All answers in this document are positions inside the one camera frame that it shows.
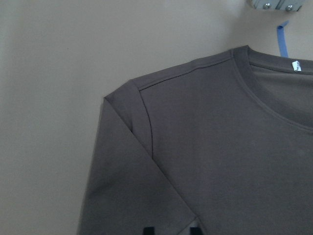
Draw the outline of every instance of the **screw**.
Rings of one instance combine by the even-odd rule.
[[[286,6],[286,11],[291,11],[292,9],[293,9],[293,5],[292,4]]]
[[[268,2],[268,3],[265,3],[264,5],[263,5],[263,9],[265,9],[265,10],[267,10],[267,9],[270,9],[270,7],[271,7],[272,5]]]

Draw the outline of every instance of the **beige wall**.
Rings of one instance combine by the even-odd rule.
[[[0,234],[74,235],[103,96],[232,47],[313,60],[313,1],[0,0]]]

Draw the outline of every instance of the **seam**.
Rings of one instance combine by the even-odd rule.
[[[292,71],[290,67],[285,67],[285,66],[281,66],[281,65],[279,67],[273,67],[272,65],[265,64],[265,63],[259,64],[258,62],[255,62],[255,61],[250,61],[250,64],[254,65],[254,66],[261,67],[261,68],[273,70],[273,71],[282,71],[282,72],[288,72],[288,73],[313,75],[313,72],[311,72],[312,70],[310,70],[310,71]]]
[[[145,109],[146,109],[146,112],[147,112],[147,115],[148,115],[148,118],[149,118],[150,131],[151,131],[151,141],[152,141],[152,144],[151,144],[152,156],[151,156],[151,157],[152,157],[152,159],[153,159],[153,139],[152,139],[153,135],[152,135],[151,120],[150,120],[150,117],[149,117],[149,113],[148,113],[147,107],[146,107],[146,105],[145,105],[145,103],[144,103],[144,101],[143,101],[141,92],[139,92],[139,94],[140,94],[140,98],[141,98],[141,100],[142,100],[142,102],[143,102],[143,105],[144,105],[144,107],[145,107]],[[166,176],[166,174],[164,174],[164,172],[163,172],[163,170],[160,168],[160,166],[159,166],[156,162],[155,162],[155,164],[156,164],[156,166],[159,168],[159,170],[162,172],[163,176],[164,176],[164,177],[167,179],[167,181],[170,183],[170,185],[171,185],[171,187],[174,189],[175,193],[177,193],[177,195],[180,197],[180,199],[182,200],[182,202],[187,206],[187,208],[188,208],[196,217],[198,217],[198,216],[196,215],[196,213],[194,213],[193,210],[189,207],[189,205],[186,203],[186,201],[183,199],[183,197],[178,193],[177,189],[175,188],[175,186],[173,185],[173,183],[169,180],[169,178]]]
[[[136,84],[134,83],[134,81],[132,79],[130,79],[130,81],[137,88],[139,96],[140,96],[140,99],[141,99],[141,101],[143,103],[143,106],[145,107],[145,110],[146,110],[146,113],[147,113],[147,116],[148,116],[149,126],[150,126],[150,133],[151,133],[151,158],[153,159],[153,133],[152,133],[152,125],[151,125],[151,120],[150,120],[150,116],[149,116],[149,113],[148,113],[148,109],[147,109],[147,106],[146,106],[146,104],[145,104],[145,102],[143,100],[143,97],[142,97],[141,92],[139,91],[138,87],[136,86]]]
[[[224,62],[224,61],[230,60],[231,57],[232,57],[232,56],[228,55],[226,58],[223,58],[223,59],[220,59],[220,60],[217,60],[217,61],[213,61],[213,62],[211,62],[211,63],[202,64],[202,65],[197,65],[196,67],[194,67],[194,68],[188,70],[188,71],[185,72],[185,73],[177,74],[177,75],[172,75],[172,76],[170,76],[170,77],[165,77],[165,78],[163,77],[163,78],[161,78],[161,79],[157,79],[157,80],[152,81],[152,82],[150,82],[150,83],[148,83],[148,84],[146,84],[146,85],[141,86],[141,87],[138,88],[138,89],[139,89],[139,91],[142,91],[142,90],[144,90],[144,89],[146,89],[146,88],[149,88],[149,87],[151,87],[151,86],[153,86],[153,85],[156,85],[156,84],[158,84],[158,83],[167,81],[167,80],[172,79],[172,78],[176,78],[176,77],[180,77],[180,76],[186,75],[186,74],[191,73],[191,72],[193,72],[193,71],[195,71],[195,70],[197,70],[197,69],[204,69],[204,68],[207,68],[207,67],[210,67],[210,66],[213,66],[213,65],[222,63],[222,62]]]
[[[270,91],[268,90],[268,89],[266,89],[266,88],[263,88],[263,90],[264,90],[264,92],[265,93],[267,93],[267,94],[270,94]],[[293,111],[295,111],[295,112],[297,112],[297,113],[301,113],[301,114],[303,114],[303,115],[308,115],[309,113],[307,113],[307,112],[305,112],[305,111],[302,111],[302,110],[300,110],[300,109],[296,109],[296,108],[294,108],[294,107],[292,107],[292,106],[288,106],[284,101],[282,101],[282,100],[280,100],[279,98],[277,98],[277,97],[275,97],[275,96],[273,96],[273,99],[276,101],[276,102],[280,102],[281,104],[282,104],[282,106],[285,106],[285,107],[288,107],[288,108],[290,108],[291,110],[293,110]]]
[[[238,71],[238,68],[237,68],[237,64],[236,64],[236,61],[235,60],[232,60],[232,65],[233,65],[233,70],[235,71],[235,74],[236,74],[236,78],[237,78],[237,81],[240,83],[241,87],[244,89],[244,91],[246,91],[248,93],[248,95],[254,100],[257,102],[257,104],[259,104],[263,110],[269,112],[271,115],[279,118],[280,120],[288,123],[289,125],[292,125],[296,128],[300,128],[300,129],[304,129],[305,131],[308,131],[310,133],[313,133],[313,128],[310,128],[308,126],[304,126],[300,123],[297,123],[297,122],[294,122],[294,121],[291,121],[289,119],[287,119],[286,117],[283,117],[281,116],[279,113],[275,112],[274,110],[272,110],[271,108],[269,108],[267,105],[265,105],[258,97],[255,96],[255,94],[250,90],[250,88],[247,87],[246,83],[242,80],[241,78],[241,74],[240,72]]]

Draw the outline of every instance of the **gray fabric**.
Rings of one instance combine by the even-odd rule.
[[[243,46],[105,96],[79,235],[312,234],[313,61],[294,60]]]

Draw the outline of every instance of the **shoulder seam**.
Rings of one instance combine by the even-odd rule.
[[[190,73],[190,72],[192,72],[194,70],[197,70],[197,69],[203,69],[203,68],[207,68],[207,67],[210,67],[210,66],[213,66],[213,65],[220,64],[220,63],[222,63],[224,61],[232,59],[232,57],[233,57],[233,51],[229,50],[229,54],[226,57],[224,57],[224,58],[222,58],[220,60],[211,61],[209,63],[205,63],[205,64],[202,64],[202,65],[197,65],[197,66],[195,66],[195,67],[185,71],[184,73],[178,73],[178,74],[174,74],[174,75],[169,76],[169,77],[158,78],[155,81],[152,81],[152,82],[150,82],[148,84],[145,84],[143,86],[138,87],[138,90],[142,91],[142,90],[144,90],[146,88],[149,88],[149,87],[151,87],[153,85],[156,85],[156,84],[158,84],[160,82],[163,82],[163,81],[166,81],[166,80],[169,80],[169,79],[172,79],[172,78],[176,78],[176,77],[180,77],[180,76],[186,75],[186,74],[188,74],[188,73]]]
[[[150,115],[149,115],[149,112],[148,112],[148,109],[147,109],[147,106],[145,104],[145,101],[143,100],[143,97],[140,93],[140,90],[138,89],[138,87],[136,86],[136,84],[134,83],[134,81],[132,79],[130,79],[128,82],[130,82],[135,88],[137,88],[137,91],[138,91],[138,94],[139,94],[139,98],[142,102],[142,105],[146,111],[146,114],[147,114],[147,118],[148,118],[148,121],[149,121],[149,126],[150,126],[150,135],[151,135],[151,143],[150,143],[150,150],[151,150],[151,158],[153,159],[153,132],[152,132],[152,125],[151,125],[151,118],[150,118]]]

